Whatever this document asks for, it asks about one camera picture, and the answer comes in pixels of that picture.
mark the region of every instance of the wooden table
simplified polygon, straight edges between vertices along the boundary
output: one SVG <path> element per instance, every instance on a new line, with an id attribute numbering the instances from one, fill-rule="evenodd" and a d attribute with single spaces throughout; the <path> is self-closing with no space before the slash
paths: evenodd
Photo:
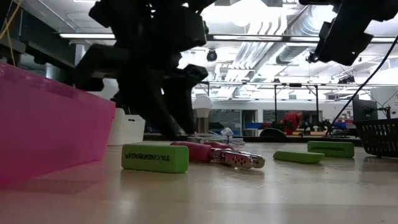
<path id="1" fill-rule="evenodd" d="M 111 147 L 102 162 L 2 187 L 0 223 L 397 223 L 397 160 L 357 148 L 354 159 L 305 165 L 274 161 L 277 149 L 306 145 L 248 144 L 263 169 L 192 162 L 186 174 L 122 170 Z"/>

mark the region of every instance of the white bin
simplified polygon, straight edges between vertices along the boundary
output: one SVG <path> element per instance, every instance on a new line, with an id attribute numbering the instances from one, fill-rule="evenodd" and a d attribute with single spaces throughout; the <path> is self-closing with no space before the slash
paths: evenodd
<path id="1" fill-rule="evenodd" d="M 109 135 L 109 146 L 139 143 L 144 138 L 145 120 L 139 115 L 127 115 L 121 108 L 116 108 L 115 118 Z"/>

